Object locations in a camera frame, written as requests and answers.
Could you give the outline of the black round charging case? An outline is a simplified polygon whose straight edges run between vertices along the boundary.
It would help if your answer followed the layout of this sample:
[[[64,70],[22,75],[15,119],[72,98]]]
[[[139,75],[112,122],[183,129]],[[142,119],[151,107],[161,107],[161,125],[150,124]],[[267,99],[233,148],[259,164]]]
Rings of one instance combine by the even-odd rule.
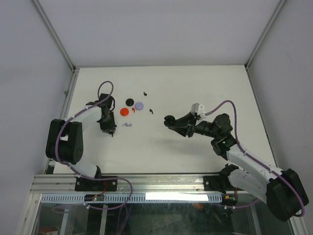
[[[173,126],[173,125],[175,124],[175,121],[176,121],[176,119],[175,119],[174,116],[172,116],[172,115],[167,115],[167,116],[164,118],[164,125],[169,128],[170,126]]]

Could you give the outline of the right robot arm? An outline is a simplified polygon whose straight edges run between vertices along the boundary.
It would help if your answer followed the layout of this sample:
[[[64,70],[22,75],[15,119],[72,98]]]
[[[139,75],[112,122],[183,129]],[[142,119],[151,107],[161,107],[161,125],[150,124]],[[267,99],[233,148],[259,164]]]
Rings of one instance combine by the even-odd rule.
[[[229,115],[218,115],[212,122],[200,120],[192,112],[179,119],[168,115],[164,125],[183,137],[199,134],[212,138],[213,151],[231,163],[219,172],[223,189],[235,187],[247,191],[283,222],[303,215],[309,199],[298,174],[292,169],[271,166],[245,150],[231,134]]]

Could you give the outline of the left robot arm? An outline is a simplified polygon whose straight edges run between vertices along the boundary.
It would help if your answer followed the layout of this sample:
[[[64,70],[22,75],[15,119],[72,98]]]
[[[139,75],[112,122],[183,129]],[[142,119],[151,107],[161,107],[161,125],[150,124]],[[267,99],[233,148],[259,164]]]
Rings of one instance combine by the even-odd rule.
[[[101,169],[84,156],[83,132],[92,124],[113,136],[115,99],[109,94],[100,94],[98,100],[89,102],[78,114],[66,119],[54,119],[50,123],[45,154],[74,173],[86,178],[85,184],[92,190],[102,186]]]

